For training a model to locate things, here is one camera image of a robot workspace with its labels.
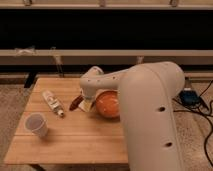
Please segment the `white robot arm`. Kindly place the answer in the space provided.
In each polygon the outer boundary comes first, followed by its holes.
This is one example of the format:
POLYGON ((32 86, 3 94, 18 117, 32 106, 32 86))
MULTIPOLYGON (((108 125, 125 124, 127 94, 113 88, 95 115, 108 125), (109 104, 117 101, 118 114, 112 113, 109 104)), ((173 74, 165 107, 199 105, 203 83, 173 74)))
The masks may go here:
POLYGON ((93 67, 80 78, 86 100, 100 89, 118 91, 130 171, 185 171, 172 107, 184 84, 174 62, 143 63, 109 74, 93 67))

